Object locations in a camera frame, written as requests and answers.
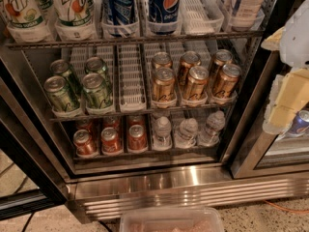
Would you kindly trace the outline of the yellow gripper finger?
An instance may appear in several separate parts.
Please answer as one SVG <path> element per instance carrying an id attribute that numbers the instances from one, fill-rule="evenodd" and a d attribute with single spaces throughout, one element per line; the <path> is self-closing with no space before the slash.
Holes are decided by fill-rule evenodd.
<path id="1" fill-rule="evenodd" d="M 278 51 L 284 30 L 285 27 L 281 27 L 276 30 L 272 35 L 262 41 L 261 47 L 269 51 Z"/>
<path id="2" fill-rule="evenodd" d="M 268 98 L 263 131 L 279 134 L 291 125 L 297 112 L 309 102 L 309 70 L 298 69 L 285 76 L 278 74 Z"/>

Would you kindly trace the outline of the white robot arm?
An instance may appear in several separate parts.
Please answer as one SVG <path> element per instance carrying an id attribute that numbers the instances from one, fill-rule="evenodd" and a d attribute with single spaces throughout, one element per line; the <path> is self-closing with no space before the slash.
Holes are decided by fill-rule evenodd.
<path id="1" fill-rule="evenodd" d="M 263 131 L 279 134 L 309 102 L 309 0 L 305 0 L 285 26 L 262 43 L 264 49 L 279 51 L 280 60 L 292 69 L 272 82 Z"/>

